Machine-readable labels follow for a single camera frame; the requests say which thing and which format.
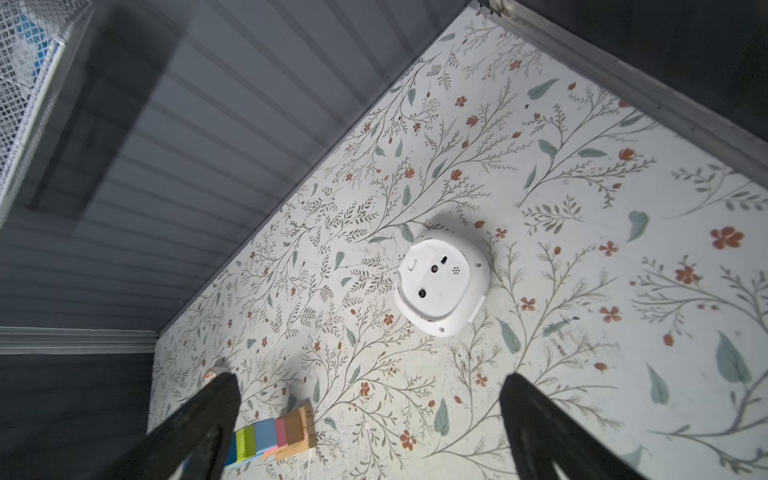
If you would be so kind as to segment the dark blue cube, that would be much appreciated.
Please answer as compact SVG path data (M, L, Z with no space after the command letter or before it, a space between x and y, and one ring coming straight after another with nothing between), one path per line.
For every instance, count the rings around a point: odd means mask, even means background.
M230 466L235 464L236 462L237 462L237 439L235 436L233 436L230 442L225 465Z

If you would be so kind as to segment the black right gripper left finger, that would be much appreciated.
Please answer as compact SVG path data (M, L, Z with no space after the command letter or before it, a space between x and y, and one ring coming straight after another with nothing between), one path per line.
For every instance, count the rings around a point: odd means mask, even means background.
M241 403L236 376L222 373L96 479L219 479Z

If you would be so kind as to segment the light blue cube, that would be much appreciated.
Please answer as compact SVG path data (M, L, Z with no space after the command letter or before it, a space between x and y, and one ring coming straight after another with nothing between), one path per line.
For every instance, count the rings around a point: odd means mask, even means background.
M278 446L276 420L274 418L258 421L254 424L256 454L263 455Z

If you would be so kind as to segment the green block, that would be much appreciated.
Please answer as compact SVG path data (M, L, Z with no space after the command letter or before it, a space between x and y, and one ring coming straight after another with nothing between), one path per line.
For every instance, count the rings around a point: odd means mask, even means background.
M236 462L250 460L257 453L255 426L248 425L235 432Z

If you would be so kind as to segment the pink block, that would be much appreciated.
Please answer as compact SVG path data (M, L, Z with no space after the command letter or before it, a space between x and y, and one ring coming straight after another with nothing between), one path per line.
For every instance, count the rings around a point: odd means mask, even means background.
M276 430L276 447L277 448L285 447L287 445L287 433L286 433L285 420L283 418L277 418L275 420L275 430Z

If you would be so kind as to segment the wooden block with holes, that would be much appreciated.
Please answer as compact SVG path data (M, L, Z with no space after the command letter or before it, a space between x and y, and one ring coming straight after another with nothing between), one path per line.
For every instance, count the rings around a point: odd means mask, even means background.
M287 444L275 454L278 462L313 449L317 444L314 410L305 402L296 410L281 416Z

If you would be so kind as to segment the plain wooden block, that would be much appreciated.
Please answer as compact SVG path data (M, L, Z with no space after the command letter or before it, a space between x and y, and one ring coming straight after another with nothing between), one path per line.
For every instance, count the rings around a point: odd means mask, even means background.
M282 417L286 424L287 445L294 445L304 440L304 425L302 414L294 410Z

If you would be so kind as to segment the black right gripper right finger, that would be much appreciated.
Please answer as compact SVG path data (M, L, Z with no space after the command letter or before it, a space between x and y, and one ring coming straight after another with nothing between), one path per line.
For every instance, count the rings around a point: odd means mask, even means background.
M516 472L521 479L640 479L524 376L504 381L499 404Z

